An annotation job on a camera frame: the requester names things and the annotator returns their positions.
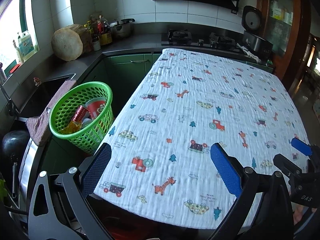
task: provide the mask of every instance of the cabinet handle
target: cabinet handle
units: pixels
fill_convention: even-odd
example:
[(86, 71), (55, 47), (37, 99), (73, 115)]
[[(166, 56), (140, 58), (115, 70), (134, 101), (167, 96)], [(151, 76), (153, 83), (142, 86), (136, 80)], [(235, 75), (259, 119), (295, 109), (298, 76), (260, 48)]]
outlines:
[(141, 63), (141, 62), (147, 62), (149, 60), (138, 60), (138, 61), (132, 61), (130, 60), (131, 63)]

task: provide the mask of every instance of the pressure cooker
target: pressure cooker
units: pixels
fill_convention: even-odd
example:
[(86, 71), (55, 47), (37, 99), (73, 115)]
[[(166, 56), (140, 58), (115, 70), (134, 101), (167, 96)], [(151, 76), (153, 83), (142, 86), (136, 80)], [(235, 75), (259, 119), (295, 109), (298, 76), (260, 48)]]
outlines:
[(131, 35), (131, 22), (134, 19), (123, 19), (111, 22), (109, 24), (111, 35), (114, 39), (123, 39)]

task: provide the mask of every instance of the pot handle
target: pot handle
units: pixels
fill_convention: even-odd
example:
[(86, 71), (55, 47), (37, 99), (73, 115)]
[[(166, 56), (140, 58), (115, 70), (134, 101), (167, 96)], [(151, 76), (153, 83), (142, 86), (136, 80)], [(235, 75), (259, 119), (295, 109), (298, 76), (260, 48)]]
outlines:
[(121, 21), (123, 21), (124, 23), (129, 23), (129, 22), (133, 22), (134, 23), (136, 20), (133, 19), (133, 18), (128, 18), (128, 19), (123, 19)]

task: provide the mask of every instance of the glass cabinet door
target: glass cabinet door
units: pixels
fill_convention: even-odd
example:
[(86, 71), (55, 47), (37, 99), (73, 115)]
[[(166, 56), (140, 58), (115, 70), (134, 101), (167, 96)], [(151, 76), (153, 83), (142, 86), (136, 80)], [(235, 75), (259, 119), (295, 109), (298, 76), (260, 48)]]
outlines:
[(273, 44), (272, 51), (283, 57), (293, 21), (293, 0), (270, 0), (265, 39)]

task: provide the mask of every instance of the basket rim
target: basket rim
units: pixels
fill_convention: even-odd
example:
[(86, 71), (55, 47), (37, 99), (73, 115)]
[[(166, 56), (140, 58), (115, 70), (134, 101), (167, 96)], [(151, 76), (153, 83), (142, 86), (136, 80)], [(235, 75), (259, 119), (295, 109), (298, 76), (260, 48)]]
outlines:
[[(56, 108), (60, 107), (61, 103), (62, 103), (62, 99), (68, 95), (68, 94), (71, 94), (73, 93), (74, 91), (78, 91), (79, 89), (81, 89), (81, 87), (84, 87), (84, 86), (87, 86), (88, 84), (92, 84), (92, 85), (95, 85), (95, 84), (98, 84), (98, 85), (102, 85), (102, 86), (105, 86), (106, 90), (107, 90), (107, 94), (108, 94), (108, 100), (106, 102), (106, 106), (104, 107), (103, 111), (101, 112), (101, 114), (99, 114), (99, 116), (93, 120), (92, 123), (90, 123), (88, 126), (86, 126), (85, 128), (79, 130), (78, 132), (75, 132), (75, 133), (71, 133), (71, 134), (60, 134), (58, 133), (56, 130), (55, 130), (55, 127), (53, 126), (53, 113), (55, 112)], [(64, 94), (59, 100), (58, 102), (54, 105), (54, 107), (52, 108), (51, 110), (51, 113), (50, 113), (50, 118), (49, 118), (49, 127), (50, 127), (50, 130), (52, 132), (52, 134), (56, 137), (58, 137), (59, 139), (74, 139), (74, 138), (77, 138), (79, 136), (81, 136), (82, 134), (88, 132), (94, 125), (96, 125), (99, 121), (101, 121), (101, 119), (104, 117), (104, 115), (107, 113), (107, 111), (109, 110), (110, 106), (111, 106), (111, 102), (112, 102), (112, 90), (111, 88), (103, 83), (103, 82), (98, 82), (98, 81), (92, 81), (92, 82), (87, 82), (87, 83), (83, 83), (83, 84), (80, 84), (78, 86), (76, 86), (75, 88), (69, 90), (66, 94)]]

